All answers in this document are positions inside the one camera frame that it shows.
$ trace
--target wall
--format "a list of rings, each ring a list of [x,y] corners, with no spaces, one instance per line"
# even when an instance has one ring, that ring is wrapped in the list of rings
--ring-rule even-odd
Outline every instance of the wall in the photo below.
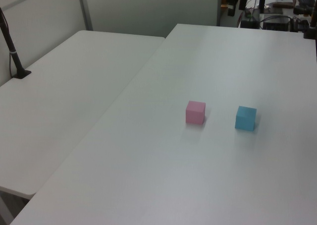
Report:
[[[4,14],[24,68],[77,31],[85,30],[79,0],[26,0]],[[10,79],[8,66],[9,51],[1,33],[0,85]]]
[[[166,37],[177,23],[217,25],[220,18],[221,0],[86,1],[95,31]]]

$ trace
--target table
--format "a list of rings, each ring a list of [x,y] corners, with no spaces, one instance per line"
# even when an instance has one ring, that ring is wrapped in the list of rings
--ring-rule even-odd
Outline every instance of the table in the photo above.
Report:
[[[80,31],[0,87],[0,190],[30,199],[164,38]]]
[[[177,25],[12,225],[317,224],[316,92],[312,40]]]

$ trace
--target pole base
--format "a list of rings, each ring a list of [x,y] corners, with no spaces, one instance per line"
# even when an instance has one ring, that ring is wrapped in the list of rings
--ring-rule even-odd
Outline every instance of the pole base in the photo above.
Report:
[[[31,74],[31,71],[29,70],[24,70],[24,72],[22,74],[16,74],[13,76],[13,78],[17,78],[17,79],[23,79],[25,76]]]

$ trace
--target desk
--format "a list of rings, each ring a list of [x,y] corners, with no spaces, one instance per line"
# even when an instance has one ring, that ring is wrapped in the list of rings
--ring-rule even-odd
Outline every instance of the desk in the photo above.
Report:
[[[316,92],[314,41],[177,25],[12,225],[317,224]]]
[[[0,87],[0,190],[30,199],[163,38],[80,31]]]

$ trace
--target cube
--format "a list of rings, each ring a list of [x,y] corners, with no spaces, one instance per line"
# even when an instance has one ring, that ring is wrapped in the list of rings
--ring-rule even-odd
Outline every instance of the cube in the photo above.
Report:
[[[186,123],[203,124],[206,103],[189,101],[186,108]]]
[[[253,131],[256,121],[257,109],[239,106],[236,115],[235,128],[246,131]]]

